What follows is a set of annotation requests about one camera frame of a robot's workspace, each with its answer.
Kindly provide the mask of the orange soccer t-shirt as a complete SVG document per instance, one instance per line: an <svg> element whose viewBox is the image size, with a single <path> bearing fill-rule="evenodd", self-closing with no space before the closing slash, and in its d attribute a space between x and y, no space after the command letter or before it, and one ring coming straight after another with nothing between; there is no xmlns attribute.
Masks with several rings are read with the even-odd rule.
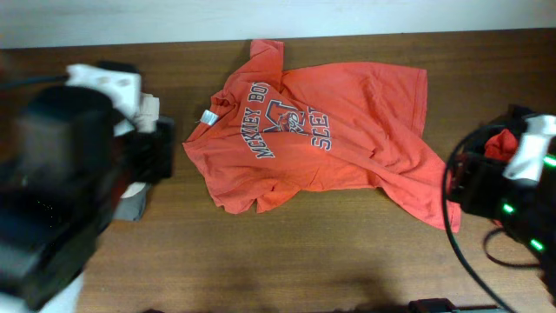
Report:
<svg viewBox="0 0 556 313"><path fill-rule="evenodd" d="M385 63L285 70L285 45L254 40L183 148L218 207L265 212L300 191L383 190L435 228L458 230L443 205L444 162L424 142L427 72Z"/></svg>

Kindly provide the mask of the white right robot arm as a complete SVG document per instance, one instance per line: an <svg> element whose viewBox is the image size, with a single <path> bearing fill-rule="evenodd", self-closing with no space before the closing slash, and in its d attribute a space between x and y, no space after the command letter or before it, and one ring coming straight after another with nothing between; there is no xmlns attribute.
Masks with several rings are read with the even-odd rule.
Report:
<svg viewBox="0 0 556 313"><path fill-rule="evenodd" d="M508 162L471 151L472 141L503 129L502 125L485 125L455 146L441 178L441 208L448 241L461 265L496 303L510 311L464 257L447 213L447 204L452 202L467 214L500 222L497 231L525 246L537 259L516 267L540 270L546 290L555 296L555 134L550 126L529 126Z"/></svg>

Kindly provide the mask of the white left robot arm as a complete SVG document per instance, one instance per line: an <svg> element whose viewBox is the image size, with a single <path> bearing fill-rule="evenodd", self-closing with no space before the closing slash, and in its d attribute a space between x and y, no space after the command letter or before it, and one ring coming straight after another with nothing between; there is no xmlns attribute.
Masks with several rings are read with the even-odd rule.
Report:
<svg viewBox="0 0 556 313"><path fill-rule="evenodd" d="M1 182L1 295L38 311L96 252L133 183L171 177L175 124L116 136L111 99L85 87L51 86L17 120L20 149Z"/></svg>

